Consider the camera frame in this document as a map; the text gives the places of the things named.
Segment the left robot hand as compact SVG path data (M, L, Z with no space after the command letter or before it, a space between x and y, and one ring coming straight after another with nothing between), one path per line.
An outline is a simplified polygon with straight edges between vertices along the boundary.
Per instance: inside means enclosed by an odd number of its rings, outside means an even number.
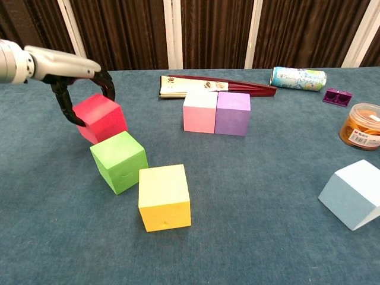
M74 84L76 80L91 80L101 87L105 98L115 100L112 77L97 62L75 54L30 45L25 46L24 50L34 61L32 78L51 86L62 113L71 123L78 126L86 125L75 114L68 91L68 86Z

